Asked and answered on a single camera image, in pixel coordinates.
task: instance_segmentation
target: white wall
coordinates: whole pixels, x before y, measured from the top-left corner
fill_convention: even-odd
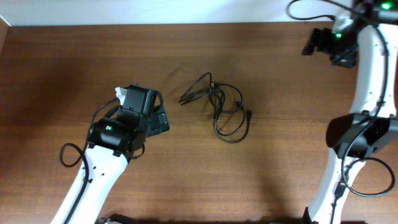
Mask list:
[[[337,0],[346,5],[351,0]],[[0,0],[0,15],[12,26],[86,24],[186,24],[291,21],[290,0]],[[335,6],[306,0],[298,16],[334,14]]]

